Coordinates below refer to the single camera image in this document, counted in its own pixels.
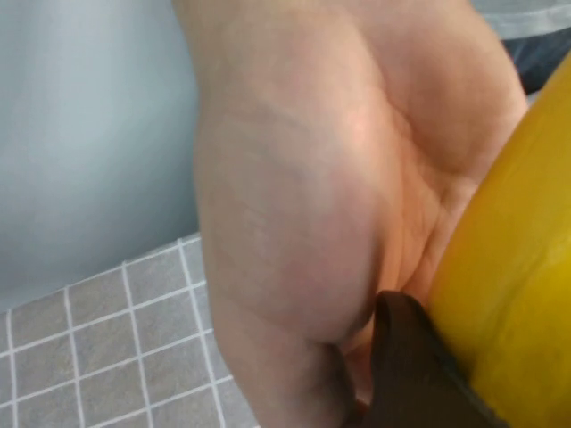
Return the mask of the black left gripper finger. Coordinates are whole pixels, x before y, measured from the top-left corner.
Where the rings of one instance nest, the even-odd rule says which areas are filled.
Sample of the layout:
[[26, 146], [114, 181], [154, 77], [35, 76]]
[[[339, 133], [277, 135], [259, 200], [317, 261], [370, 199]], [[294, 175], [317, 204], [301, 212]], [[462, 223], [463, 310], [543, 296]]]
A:
[[365, 427], [508, 425], [468, 386], [426, 312], [408, 294], [385, 291], [377, 296], [371, 374]]

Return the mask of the person's right hand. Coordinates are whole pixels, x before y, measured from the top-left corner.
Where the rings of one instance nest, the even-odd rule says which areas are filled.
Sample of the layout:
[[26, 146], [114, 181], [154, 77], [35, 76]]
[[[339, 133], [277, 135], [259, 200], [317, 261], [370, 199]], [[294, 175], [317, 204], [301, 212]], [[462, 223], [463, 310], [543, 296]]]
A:
[[467, 1], [179, 1], [214, 333], [263, 427], [356, 427], [377, 291], [424, 299], [526, 109]]

